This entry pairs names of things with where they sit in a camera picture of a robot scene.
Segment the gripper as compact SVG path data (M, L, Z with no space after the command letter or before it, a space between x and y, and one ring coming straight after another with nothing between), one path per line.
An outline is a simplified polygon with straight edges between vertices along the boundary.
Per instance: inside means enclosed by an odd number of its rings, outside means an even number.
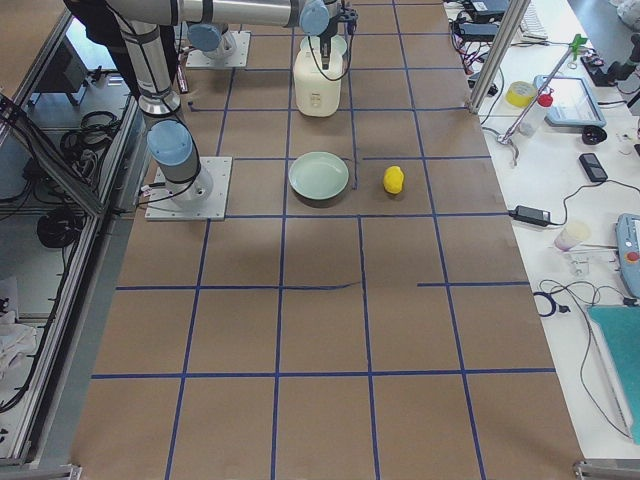
M337 35L338 24L344 23L349 35L354 35L357 29L358 13L353 8L340 8L339 11L330 17L328 27L319 36L321 50L322 69L328 70L331 61L331 39Z

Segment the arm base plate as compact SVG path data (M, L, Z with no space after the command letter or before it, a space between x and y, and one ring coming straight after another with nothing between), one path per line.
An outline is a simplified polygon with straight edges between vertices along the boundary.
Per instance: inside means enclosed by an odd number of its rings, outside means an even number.
M250 40L250 31L227 31L213 50L192 45L186 67L205 70L243 68L247 65Z
M154 189L146 205L148 221L223 221L226 216L231 179L231 157L201 157L201 170L194 183L186 188L166 183L160 168L155 182L164 186Z

